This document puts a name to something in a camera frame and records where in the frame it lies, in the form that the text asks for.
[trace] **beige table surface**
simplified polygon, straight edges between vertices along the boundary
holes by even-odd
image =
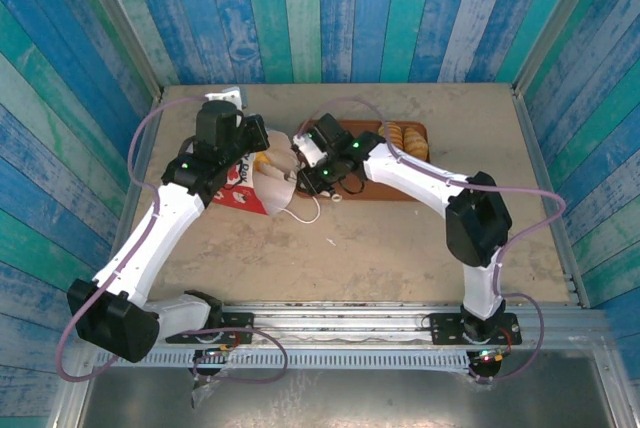
[[[321,103],[359,95],[389,119],[415,120],[429,132],[432,163],[450,171],[482,170],[499,184],[536,186],[506,85],[254,85],[249,111],[291,135]],[[214,86],[174,86],[164,101],[219,91]],[[181,142],[195,133],[191,103],[165,112],[147,181],[159,184]],[[343,104],[340,118],[373,118],[366,108]],[[506,195],[512,234],[544,217],[539,199]],[[143,193],[136,223],[151,198]],[[322,216],[302,225],[287,214],[274,218],[210,205],[178,242],[151,292],[152,299],[198,289],[223,301],[459,302],[462,267],[445,244],[444,222],[418,202],[323,201]],[[290,208],[313,217],[311,200]],[[506,257],[504,291],[524,291],[540,301],[569,300],[550,231],[516,245]]]

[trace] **blue wooden wall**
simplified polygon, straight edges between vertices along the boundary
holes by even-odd
[[[0,427],[40,427],[65,291],[107,261],[151,95],[98,0],[0,0]]]
[[[558,0],[120,0],[160,85],[513,82]]]
[[[640,0],[580,0],[525,99],[591,306],[640,379]]]

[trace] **white cable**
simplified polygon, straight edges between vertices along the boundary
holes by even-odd
[[[318,212],[316,213],[316,217],[311,220],[311,221],[307,221],[307,220],[303,220],[301,218],[299,218],[295,213],[292,213],[291,211],[287,210],[286,208],[284,208],[282,211],[284,211],[285,213],[290,214],[295,220],[299,221],[300,223],[304,223],[305,225],[310,225],[311,223],[315,223],[316,221],[318,221],[318,218],[320,218],[320,203],[318,203],[318,200],[316,199],[316,197],[312,197],[313,201],[316,204],[316,207],[318,208]]]

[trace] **gray metal floor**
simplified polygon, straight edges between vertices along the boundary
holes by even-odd
[[[507,358],[505,372],[526,356],[519,352]],[[521,377],[492,387],[448,373],[291,370],[272,385],[219,385],[193,410],[192,385],[185,369],[114,368],[94,382],[82,426],[614,426],[595,364],[577,351],[544,352]]]

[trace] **wooden tray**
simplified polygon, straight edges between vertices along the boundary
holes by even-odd
[[[380,127],[380,121],[376,120],[338,120],[343,128],[349,130],[354,137],[357,137],[363,131],[372,131],[373,133],[377,133],[378,128]],[[427,137],[427,129],[422,123],[418,123],[417,121],[393,121],[397,124],[402,131],[406,128],[415,129],[420,135],[427,140],[427,144],[429,143],[429,138]],[[429,152],[427,153],[427,161],[431,160],[430,158],[431,147],[429,147]],[[344,186],[346,186],[351,191],[358,191],[360,189],[360,180],[356,178],[355,175],[349,175],[344,181]],[[401,191],[396,190],[395,188],[391,188],[387,185],[382,185],[380,183],[374,183],[373,181],[367,181],[364,191],[358,195],[350,195],[346,191],[342,189],[342,187],[338,184],[335,185],[336,193],[342,195],[345,200],[371,200],[371,201],[415,201],[409,195],[402,193]]]

